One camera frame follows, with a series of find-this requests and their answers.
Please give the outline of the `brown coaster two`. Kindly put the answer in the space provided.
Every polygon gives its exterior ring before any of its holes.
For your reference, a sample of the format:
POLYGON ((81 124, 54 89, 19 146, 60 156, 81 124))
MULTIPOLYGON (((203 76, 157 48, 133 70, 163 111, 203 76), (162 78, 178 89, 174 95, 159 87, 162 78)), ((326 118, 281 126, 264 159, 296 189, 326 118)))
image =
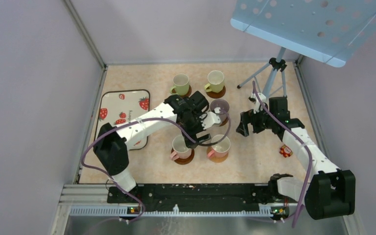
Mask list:
POLYGON ((226 87, 224 86, 222 91, 216 93, 216 92, 213 92, 213 91, 210 91, 210 92, 206 92, 206 94, 213 98, 213 99, 219 99, 219 98, 222 98, 226 93, 226 87))

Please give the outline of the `brown coaster five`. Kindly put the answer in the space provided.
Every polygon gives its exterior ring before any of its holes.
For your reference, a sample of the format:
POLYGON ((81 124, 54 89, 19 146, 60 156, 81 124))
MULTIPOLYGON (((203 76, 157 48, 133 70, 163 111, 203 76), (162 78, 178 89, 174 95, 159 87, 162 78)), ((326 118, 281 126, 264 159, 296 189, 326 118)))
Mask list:
POLYGON ((170 159, 179 164, 179 165, 186 165, 189 164, 195 156, 195 151, 193 149, 189 149, 186 152, 179 152, 174 149, 170 152, 170 159))

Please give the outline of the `green cup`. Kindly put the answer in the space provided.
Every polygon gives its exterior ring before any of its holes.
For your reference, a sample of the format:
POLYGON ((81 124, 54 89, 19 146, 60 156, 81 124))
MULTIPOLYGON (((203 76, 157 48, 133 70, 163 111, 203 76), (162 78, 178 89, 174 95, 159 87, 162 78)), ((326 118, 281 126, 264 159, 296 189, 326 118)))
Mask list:
POLYGON ((208 83, 204 86, 206 92, 219 93, 224 88, 224 73, 219 70, 211 71, 207 76, 208 83))
POLYGON ((184 73, 177 74, 173 77, 172 81, 173 81, 172 87, 175 87, 175 91, 179 96, 185 95, 188 92, 189 77, 186 74, 184 73))

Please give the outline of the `strawberry print tray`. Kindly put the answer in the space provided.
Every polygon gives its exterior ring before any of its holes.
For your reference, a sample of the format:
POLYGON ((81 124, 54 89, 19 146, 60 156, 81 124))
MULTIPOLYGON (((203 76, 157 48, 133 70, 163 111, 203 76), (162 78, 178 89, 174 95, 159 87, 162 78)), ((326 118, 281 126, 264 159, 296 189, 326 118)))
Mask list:
POLYGON ((101 98, 94 138, 102 125, 130 122, 146 114, 150 108, 150 92, 145 89, 106 92, 101 98))

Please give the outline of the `light wooden coaster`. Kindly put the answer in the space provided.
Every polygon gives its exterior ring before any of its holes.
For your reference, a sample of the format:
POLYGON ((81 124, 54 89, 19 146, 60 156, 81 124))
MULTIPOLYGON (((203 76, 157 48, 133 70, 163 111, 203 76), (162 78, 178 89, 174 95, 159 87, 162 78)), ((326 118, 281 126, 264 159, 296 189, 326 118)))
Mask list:
POLYGON ((209 146, 207 148, 207 159, 214 163, 221 163, 227 159, 229 150, 229 147, 220 145, 209 146))

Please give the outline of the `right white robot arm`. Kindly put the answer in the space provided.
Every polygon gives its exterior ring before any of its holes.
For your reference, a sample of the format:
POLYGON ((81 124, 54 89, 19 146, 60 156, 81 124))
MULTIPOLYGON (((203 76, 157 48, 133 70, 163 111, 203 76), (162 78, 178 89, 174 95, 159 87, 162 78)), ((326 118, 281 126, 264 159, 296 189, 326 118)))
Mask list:
POLYGON ((262 93, 252 94, 249 100, 255 107, 240 114, 236 132, 249 136, 271 130, 306 168, 304 181, 282 176, 268 187, 268 197, 274 202, 290 197, 301 202, 315 220, 343 215, 355 211, 355 175, 332 163, 310 138, 305 125, 291 118, 286 97, 272 97, 267 103, 262 93))

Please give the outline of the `purple cup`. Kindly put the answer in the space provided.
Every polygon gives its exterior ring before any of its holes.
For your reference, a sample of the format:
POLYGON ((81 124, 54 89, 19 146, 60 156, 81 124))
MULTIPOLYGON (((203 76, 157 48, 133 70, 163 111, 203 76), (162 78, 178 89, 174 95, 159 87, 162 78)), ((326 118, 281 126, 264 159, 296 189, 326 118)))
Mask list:
POLYGON ((220 126, 227 121, 227 114, 229 112, 230 106, 226 100, 216 99, 212 101, 210 104, 210 109, 220 118, 220 126))

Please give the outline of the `pink cup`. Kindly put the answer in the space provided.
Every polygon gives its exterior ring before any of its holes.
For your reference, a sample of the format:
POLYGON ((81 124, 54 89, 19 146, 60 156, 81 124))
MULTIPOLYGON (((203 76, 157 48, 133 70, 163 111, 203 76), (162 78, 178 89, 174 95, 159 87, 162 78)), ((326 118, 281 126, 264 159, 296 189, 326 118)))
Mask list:
POLYGON ((184 160, 190 157, 192 149, 188 148, 182 135, 175 137, 172 141, 170 159, 172 161, 184 160))
POLYGON ((228 155, 228 152, 231 147, 231 141, 228 137, 225 137, 224 135, 220 134, 220 135, 214 136, 211 141, 212 142, 220 141, 220 142, 211 146, 211 150, 207 154, 207 157, 209 159, 220 159, 228 155))

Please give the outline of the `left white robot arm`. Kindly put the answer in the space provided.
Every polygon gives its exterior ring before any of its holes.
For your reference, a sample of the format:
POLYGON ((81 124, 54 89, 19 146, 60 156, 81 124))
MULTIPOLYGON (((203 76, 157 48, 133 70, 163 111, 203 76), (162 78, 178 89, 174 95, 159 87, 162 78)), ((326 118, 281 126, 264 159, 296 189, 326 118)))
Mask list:
POLYGON ((199 91, 190 97, 174 94, 151 111, 129 122, 118 125, 106 123, 101 126, 93 152, 108 176, 120 186, 118 194, 121 199, 132 202, 138 194, 136 181, 128 169, 130 147, 171 124, 177 124, 186 135, 186 146, 195 148, 211 138, 209 134, 201 137, 197 134, 221 123, 217 114, 208 108, 209 102, 199 91))

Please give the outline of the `brown coaster four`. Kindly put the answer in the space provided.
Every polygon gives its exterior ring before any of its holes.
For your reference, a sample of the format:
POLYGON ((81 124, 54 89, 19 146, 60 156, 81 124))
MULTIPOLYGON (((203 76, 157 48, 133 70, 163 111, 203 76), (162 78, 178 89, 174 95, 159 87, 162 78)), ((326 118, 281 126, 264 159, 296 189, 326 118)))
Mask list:
POLYGON ((225 120, 220 124, 220 126, 224 126, 228 122, 228 117, 225 118, 225 120))

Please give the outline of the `brown coaster one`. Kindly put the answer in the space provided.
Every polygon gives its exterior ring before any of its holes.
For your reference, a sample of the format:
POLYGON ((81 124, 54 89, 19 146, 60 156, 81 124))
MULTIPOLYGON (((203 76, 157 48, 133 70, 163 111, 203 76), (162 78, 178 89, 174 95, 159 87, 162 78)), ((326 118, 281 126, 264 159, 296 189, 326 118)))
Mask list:
MULTIPOLYGON (((170 93, 171 94, 177 94, 176 91, 175 91, 175 87, 172 87, 170 93)), ((191 88, 191 85, 189 85, 188 92, 185 95, 181 95, 181 97, 189 97, 191 95, 191 93, 192 93, 192 88, 191 88)))

